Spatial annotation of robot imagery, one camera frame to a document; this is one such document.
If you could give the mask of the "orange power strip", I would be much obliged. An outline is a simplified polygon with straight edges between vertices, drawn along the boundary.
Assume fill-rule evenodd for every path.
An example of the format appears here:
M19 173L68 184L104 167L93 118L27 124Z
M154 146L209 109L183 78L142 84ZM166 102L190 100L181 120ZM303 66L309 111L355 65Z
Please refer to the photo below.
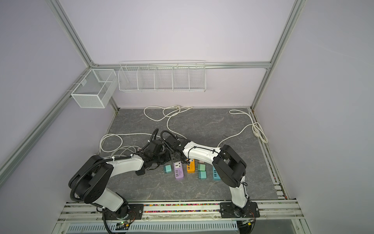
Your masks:
M191 159L189 165L187 165L187 173L193 174L195 173L195 160Z

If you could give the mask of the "purple power strip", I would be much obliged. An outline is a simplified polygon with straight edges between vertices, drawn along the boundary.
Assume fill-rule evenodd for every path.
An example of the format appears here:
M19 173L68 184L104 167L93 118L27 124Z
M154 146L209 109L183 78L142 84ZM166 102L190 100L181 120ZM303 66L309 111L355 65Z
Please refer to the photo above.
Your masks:
M180 161L174 162L174 175L176 179L182 179L184 177L182 163Z

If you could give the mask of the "green plug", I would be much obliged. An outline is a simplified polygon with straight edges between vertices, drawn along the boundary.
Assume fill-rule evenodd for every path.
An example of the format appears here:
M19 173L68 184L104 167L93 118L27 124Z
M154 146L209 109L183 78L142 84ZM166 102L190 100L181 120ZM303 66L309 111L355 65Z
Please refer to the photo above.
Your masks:
M198 164L198 171L205 172L206 171L206 165L205 164Z

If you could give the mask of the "teal power strip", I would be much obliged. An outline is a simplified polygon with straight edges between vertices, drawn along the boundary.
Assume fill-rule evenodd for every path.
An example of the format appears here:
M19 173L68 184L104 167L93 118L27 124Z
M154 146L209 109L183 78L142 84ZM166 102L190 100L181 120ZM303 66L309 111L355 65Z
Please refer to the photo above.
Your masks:
M213 167L213 180L221 180L217 170Z

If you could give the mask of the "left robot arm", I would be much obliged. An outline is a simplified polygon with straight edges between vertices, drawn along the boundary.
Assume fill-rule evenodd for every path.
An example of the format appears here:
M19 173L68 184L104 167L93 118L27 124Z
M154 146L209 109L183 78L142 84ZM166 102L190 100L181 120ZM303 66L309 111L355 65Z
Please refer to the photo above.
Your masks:
M107 188L111 177L134 171L138 176L146 170L152 170L169 160L163 141L157 139L159 129L151 134L146 146L131 156L112 156L102 158L99 155L90 157L78 172L70 179L70 199L75 202L91 204L104 210L125 216L129 207L121 195Z

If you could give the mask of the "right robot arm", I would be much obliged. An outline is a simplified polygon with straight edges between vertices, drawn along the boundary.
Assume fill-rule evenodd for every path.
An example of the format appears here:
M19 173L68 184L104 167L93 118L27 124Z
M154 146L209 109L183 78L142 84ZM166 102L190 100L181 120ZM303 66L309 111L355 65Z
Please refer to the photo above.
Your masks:
M245 188L246 163L229 145L204 146L179 138L167 130L160 133L160 139L173 162L190 165L191 160L200 160L211 164L221 181L230 187L232 204L239 209L247 206L249 197Z

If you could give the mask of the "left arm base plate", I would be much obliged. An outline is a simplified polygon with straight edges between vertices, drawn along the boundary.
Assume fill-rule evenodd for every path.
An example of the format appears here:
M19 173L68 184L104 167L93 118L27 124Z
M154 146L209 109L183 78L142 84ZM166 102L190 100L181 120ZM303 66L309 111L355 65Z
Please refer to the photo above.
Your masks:
M142 218L144 205L140 203L121 206L116 212L104 210L106 220L139 220Z

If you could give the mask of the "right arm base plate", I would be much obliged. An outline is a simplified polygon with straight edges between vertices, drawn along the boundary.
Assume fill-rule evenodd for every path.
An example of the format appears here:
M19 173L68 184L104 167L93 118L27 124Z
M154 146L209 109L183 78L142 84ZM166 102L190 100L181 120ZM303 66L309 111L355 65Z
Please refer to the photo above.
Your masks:
M248 201L243 208L234 205L233 202L221 202L219 205L222 218L258 218L261 216L256 202Z

